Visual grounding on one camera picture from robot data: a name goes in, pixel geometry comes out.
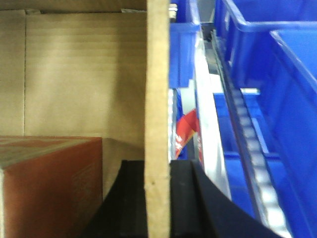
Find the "brown box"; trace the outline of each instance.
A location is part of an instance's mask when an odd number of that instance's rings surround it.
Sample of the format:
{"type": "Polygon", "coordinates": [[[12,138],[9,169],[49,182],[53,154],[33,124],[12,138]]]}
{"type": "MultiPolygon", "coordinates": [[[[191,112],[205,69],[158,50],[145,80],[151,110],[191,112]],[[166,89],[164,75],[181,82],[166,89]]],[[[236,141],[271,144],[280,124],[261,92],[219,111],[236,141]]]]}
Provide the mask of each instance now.
{"type": "Polygon", "coordinates": [[[102,140],[0,136],[3,238],[78,236],[102,203],[102,140]]]}

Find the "metal rail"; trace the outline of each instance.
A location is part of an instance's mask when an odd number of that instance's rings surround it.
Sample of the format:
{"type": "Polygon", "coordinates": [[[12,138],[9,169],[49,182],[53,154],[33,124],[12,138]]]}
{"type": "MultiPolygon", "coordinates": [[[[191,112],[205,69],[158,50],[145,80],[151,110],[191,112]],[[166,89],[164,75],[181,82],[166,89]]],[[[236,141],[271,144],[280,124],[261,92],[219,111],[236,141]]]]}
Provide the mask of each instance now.
{"type": "Polygon", "coordinates": [[[176,89],[168,90],[168,160],[175,160],[176,151],[176,116],[177,116],[177,93],[176,89]]]}
{"type": "Polygon", "coordinates": [[[218,117],[212,93],[214,85],[209,75],[202,32],[197,35],[194,80],[197,90],[196,105],[200,122],[205,173],[222,193],[231,199],[218,117]]]}

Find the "blue storage bin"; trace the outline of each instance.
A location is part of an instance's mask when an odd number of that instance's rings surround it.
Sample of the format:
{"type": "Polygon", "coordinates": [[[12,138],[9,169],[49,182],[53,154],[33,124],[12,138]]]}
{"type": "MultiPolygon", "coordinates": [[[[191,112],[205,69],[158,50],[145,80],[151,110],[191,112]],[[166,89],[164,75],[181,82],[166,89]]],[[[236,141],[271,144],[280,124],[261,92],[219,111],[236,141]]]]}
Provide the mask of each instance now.
{"type": "Polygon", "coordinates": [[[317,237],[317,31],[271,35],[271,63],[258,101],[279,142],[311,237],[317,237]]]}
{"type": "Polygon", "coordinates": [[[169,87],[188,87],[194,75],[196,34],[200,21],[196,0],[172,0],[178,6],[176,22],[170,25],[169,87]]]}
{"type": "Polygon", "coordinates": [[[216,0],[214,24],[236,87],[258,88],[269,62],[269,31],[317,29],[316,0],[216,0]]]}
{"type": "MultiPolygon", "coordinates": [[[[285,213],[293,238],[315,238],[316,233],[314,234],[310,229],[301,204],[301,198],[292,183],[293,177],[289,175],[284,160],[280,158],[280,154],[282,158],[285,158],[283,153],[280,153],[282,151],[280,143],[272,136],[260,110],[258,101],[265,100],[260,99],[260,97],[262,95],[244,95],[257,135],[262,141],[262,150],[271,174],[272,183],[278,194],[280,206],[285,213]]],[[[214,99],[232,201],[250,216],[254,216],[224,94],[214,94],[214,99]]]]}

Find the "cardboard box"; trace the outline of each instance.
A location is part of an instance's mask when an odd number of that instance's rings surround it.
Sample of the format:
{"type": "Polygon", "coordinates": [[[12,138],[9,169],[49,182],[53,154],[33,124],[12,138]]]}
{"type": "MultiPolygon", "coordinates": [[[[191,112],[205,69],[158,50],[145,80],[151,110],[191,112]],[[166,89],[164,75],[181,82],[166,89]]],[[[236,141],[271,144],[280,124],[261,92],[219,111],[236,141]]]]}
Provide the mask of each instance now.
{"type": "Polygon", "coordinates": [[[9,9],[0,11],[0,24],[20,26],[13,35],[3,31],[0,46],[20,47],[4,58],[0,52],[1,62],[14,60],[0,87],[1,102],[10,102],[0,104],[0,134],[102,137],[104,195],[122,159],[145,157],[149,234],[168,237],[168,2],[0,2],[9,9]],[[44,14],[24,15],[27,8],[44,14]]]}
{"type": "Polygon", "coordinates": [[[101,138],[0,136],[0,237],[78,236],[102,203],[101,138]]]}

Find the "cardboard wall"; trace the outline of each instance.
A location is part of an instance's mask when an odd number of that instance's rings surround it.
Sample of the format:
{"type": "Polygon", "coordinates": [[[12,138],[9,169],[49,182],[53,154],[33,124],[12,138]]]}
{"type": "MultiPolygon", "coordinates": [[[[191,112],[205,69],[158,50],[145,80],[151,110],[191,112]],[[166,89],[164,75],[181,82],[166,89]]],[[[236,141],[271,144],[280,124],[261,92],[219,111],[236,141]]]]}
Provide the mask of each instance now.
{"type": "Polygon", "coordinates": [[[39,9],[44,12],[121,12],[146,10],[146,0],[2,0],[1,10],[39,9]]]}
{"type": "Polygon", "coordinates": [[[144,159],[146,14],[28,15],[26,29],[25,135],[103,137],[108,191],[122,159],[144,159]]]}
{"type": "Polygon", "coordinates": [[[0,11],[0,29],[0,134],[23,135],[24,11],[0,11]]]}

